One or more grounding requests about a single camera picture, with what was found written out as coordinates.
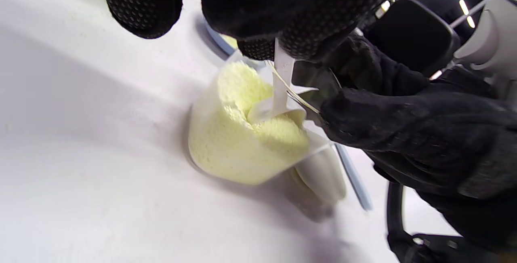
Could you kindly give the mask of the person's right hand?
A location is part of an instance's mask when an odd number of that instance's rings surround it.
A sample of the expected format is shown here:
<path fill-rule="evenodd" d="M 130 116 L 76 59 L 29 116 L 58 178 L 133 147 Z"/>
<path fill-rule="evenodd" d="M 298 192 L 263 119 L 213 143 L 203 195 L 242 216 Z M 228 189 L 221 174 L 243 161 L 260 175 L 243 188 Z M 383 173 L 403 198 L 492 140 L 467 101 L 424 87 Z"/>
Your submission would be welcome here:
<path fill-rule="evenodd" d="M 331 140 L 363 150 L 466 239 L 516 253 L 516 112 L 488 84 L 462 68 L 429 80 L 357 34 L 322 57 L 304 43 L 282 46 L 352 85 L 319 110 Z"/>

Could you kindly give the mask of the person's left hand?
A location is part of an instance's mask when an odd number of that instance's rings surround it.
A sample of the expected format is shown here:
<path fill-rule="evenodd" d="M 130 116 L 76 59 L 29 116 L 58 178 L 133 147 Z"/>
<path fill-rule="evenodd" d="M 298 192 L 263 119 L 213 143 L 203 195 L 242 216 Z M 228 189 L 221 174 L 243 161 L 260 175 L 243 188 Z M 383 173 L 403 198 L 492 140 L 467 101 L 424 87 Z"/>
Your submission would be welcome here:
<path fill-rule="evenodd" d="M 320 62 L 385 0 L 201 0 L 213 30 L 254 60 L 272 60 L 275 42 L 295 60 Z M 179 20 L 183 0 L 106 0 L 113 18 L 153 40 Z"/>

